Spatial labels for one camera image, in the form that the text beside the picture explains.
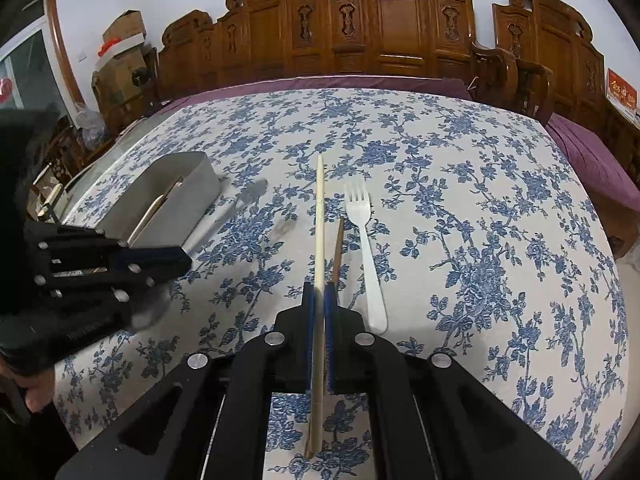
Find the left human hand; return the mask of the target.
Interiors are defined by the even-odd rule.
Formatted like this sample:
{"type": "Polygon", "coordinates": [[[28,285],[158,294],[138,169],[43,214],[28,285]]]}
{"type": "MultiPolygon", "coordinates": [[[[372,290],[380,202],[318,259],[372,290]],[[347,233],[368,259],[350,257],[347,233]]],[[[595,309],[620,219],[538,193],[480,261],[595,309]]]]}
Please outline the left human hand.
{"type": "Polygon", "coordinates": [[[25,377],[14,373],[0,359],[1,375],[10,378],[16,384],[26,390],[25,404],[32,413],[41,412],[53,399],[55,392],[55,370],[48,368],[42,372],[25,377]]]}

